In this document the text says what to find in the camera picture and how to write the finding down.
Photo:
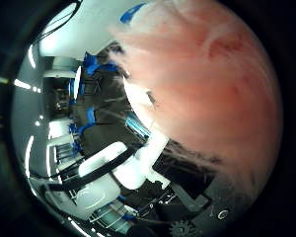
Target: white panel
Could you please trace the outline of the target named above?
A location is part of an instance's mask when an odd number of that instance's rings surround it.
[[[148,0],[84,0],[77,14],[61,29],[43,39],[39,44],[43,56],[63,56],[82,60],[85,51],[99,53],[113,41],[108,27],[122,25],[121,15],[129,8]],[[51,22],[67,15],[74,4],[58,14]],[[54,29],[68,17],[47,27]]]

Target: ceiling light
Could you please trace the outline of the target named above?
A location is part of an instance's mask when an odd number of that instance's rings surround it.
[[[25,163],[26,163],[26,175],[29,178],[30,177],[30,153],[33,145],[34,137],[30,136],[27,150],[26,150],[26,158],[25,158]]]
[[[30,60],[32,68],[36,68],[37,65],[36,65],[34,58],[33,58],[33,46],[32,45],[29,48],[28,56],[29,56],[29,60]]]
[[[14,85],[17,86],[17,87],[22,87],[24,89],[28,89],[28,90],[31,89],[31,86],[28,83],[22,82],[19,79],[16,79],[14,81]]]

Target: black cable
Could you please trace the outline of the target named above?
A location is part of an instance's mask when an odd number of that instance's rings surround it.
[[[128,148],[123,153],[118,155],[115,159],[109,161],[107,164],[101,166],[100,168],[87,174],[86,176],[84,176],[80,179],[77,179],[77,180],[69,181],[69,182],[64,183],[62,185],[49,184],[48,188],[51,191],[70,191],[70,190],[78,189],[78,188],[85,186],[93,181],[96,181],[101,176],[103,176],[103,175],[107,174],[108,172],[110,172],[111,170],[115,169],[116,167],[118,167],[119,165],[124,163],[127,159],[129,159],[135,151],[136,150],[133,148]]]
[[[76,13],[78,12],[78,10],[79,10],[79,8],[80,8],[81,3],[83,2],[83,0],[81,0],[81,1],[71,0],[71,1],[76,4],[75,9],[71,12],[71,16],[64,23],[60,24],[58,27],[52,29],[51,31],[49,31],[47,33],[42,34],[37,40],[35,40],[33,42],[33,45],[39,43],[41,40],[45,39],[46,37],[50,36],[51,34],[53,34],[54,32],[56,32],[57,30],[59,30],[60,28],[62,28],[64,25],[66,25],[73,18],[73,16],[76,15]]]

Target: white wall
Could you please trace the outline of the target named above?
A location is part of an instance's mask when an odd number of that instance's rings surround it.
[[[77,14],[61,29],[43,39],[39,44],[43,56],[73,57],[83,60],[85,51],[99,53],[113,41],[107,31],[109,26],[121,25],[120,17],[129,8],[149,0],[84,0]],[[59,13],[51,22],[73,11],[75,4]],[[47,27],[54,29],[68,17]]]
[[[69,134],[68,125],[73,121],[70,118],[60,118],[53,120],[49,123],[49,135],[48,138],[56,138],[59,136]]]

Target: pink blurry object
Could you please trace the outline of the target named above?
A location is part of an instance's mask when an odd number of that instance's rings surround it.
[[[256,197],[276,160],[282,115],[275,73],[249,27],[216,1],[177,0],[147,4],[112,31],[124,54],[111,58],[156,100],[141,110],[184,148],[221,157],[192,161]]]

